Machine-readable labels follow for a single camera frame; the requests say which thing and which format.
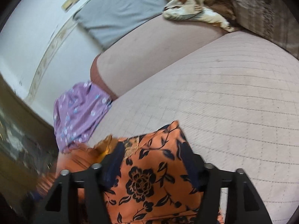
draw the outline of cream and brown cloth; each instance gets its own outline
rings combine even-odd
[[[219,26],[228,32],[236,27],[231,22],[236,19],[231,0],[167,0],[163,16],[168,20],[202,21]]]

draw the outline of wall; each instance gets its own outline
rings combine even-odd
[[[61,9],[65,1],[22,0],[0,33],[0,73],[22,100],[28,96],[32,79],[51,41],[88,0],[80,0],[68,12]],[[53,106],[51,109],[49,106],[54,102],[53,97],[78,81],[88,80],[92,60],[100,52],[85,32],[75,27],[62,41],[57,54],[52,55],[49,68],[44,68],[41,88],[38,87],[36,97],[27,104],[52,124]]]

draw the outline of silver bolt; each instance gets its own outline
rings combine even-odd
[[[214,168],[214,165],[211,164],[211,163],[205,163],[204,167],[207,168],[207,169],[212,169],[212,168]]]
[[[68,175],[69,173],[70,173],[70,171],[67,170],[67,169],[64,169],[64,170],[62,170],[62,171],[60,172],[60,174],[63,175],[63,176]]]
[[[244,171],[243,168],[238,168],[238,169],[236,170],[236,172],[239,173],[239,174],[245,174],[245,171]]]
[[[95,164],[92,165],[93,169],[99,169],[101,167],[102,167],[102,164],[100,164],[100,163],[95,163]]]

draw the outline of purple floral cloth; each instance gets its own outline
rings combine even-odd
[[[91,82],[77,83],[54,103],[54,133],[60,152],[87,142],[111,107],[110,96]]]

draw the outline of wall switch plate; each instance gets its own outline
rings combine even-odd
[[[78,1],[80,1],[80,0],[67,0],[67,1],[62,5],[62,9],[65,10],[65,11],[67,12],[67,11],[70,10],[71,7],[72,7],[73,5],[75,5]]]

